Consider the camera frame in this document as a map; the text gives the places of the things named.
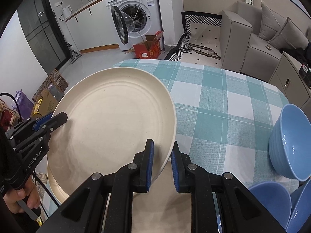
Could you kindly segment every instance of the sofa armrest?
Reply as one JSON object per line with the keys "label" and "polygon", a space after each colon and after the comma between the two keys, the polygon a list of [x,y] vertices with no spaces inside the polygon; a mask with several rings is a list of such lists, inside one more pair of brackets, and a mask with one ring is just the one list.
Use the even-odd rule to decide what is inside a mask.
{"label": "sofa armrest", "polygon": [[220,28],[220,52],[222,68],[239,73],[248,42],[252,34],[252,25],[231,11],[222,11]]}

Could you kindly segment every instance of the stacked blue bowls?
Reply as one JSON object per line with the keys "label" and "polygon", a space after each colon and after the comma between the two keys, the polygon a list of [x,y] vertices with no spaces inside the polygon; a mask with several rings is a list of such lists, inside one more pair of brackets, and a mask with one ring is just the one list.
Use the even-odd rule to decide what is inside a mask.
{"label": "stacked blue bowls", "polygon": [[290,179],[311,175],[311,124],[300,108],[286,104],[272,130],[269,155],[276,172]]}
{"label": "stacked blue bowls", "polygon": [[[249,188],[256,199],[270,212],[285,229],[290,219],[292,202],[290,194],[280,183],[266,181]],[[221,233],[220,217],[217,217],[218,230]]]}
{"label": "stacked blue bowls", "polygon": [[311,214],[311,180],[295,190],[291,195],[292,213],[286,232],[297,233]]}

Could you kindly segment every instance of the hand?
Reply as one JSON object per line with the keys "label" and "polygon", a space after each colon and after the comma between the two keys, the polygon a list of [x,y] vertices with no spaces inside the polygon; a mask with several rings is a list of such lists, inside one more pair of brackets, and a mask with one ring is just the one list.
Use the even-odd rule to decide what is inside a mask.
{"label": "hand", "polygon": [[37,209],[40,205],[40,197],[37,191],[37,187],[31,179],[31,176],[26,181],[24,188],[20,190],[10,189],[4,195],[3,199],[7,204],[7,207],[13,214],[24,213],[24,210],[21,206],[18,205],[17,201],[24,199],[26,196],[29,196],[27,201],[27,206],[30,209]]}

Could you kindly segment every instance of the cabinet handle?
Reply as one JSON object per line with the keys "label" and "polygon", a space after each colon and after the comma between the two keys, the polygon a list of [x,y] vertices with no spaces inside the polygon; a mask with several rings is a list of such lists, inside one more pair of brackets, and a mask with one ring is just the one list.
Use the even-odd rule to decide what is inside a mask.
{"label": "cabinet handle", "polygon": [[284,87],[288,88],[288,85],[290,84],[290,82],[291,82],[291,79],[287,79],[286,82],[285,82]]}

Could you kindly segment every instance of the plaid tablecloth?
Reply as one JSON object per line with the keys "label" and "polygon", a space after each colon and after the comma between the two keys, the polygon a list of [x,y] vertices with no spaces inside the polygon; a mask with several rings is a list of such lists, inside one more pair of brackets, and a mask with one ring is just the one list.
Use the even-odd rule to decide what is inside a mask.
{"label": "plaid tablecloth", "polygon": [[[278,175],[269,159],[271,130],[286,97],[266,82],[210,66],[168,60],[126,60],[159,78],[174,100],[181,152],[208,172],[232,172],[246,187],[278,181],[290,193],[298,180]],[[56,206],[45,195],[50,213]]]}

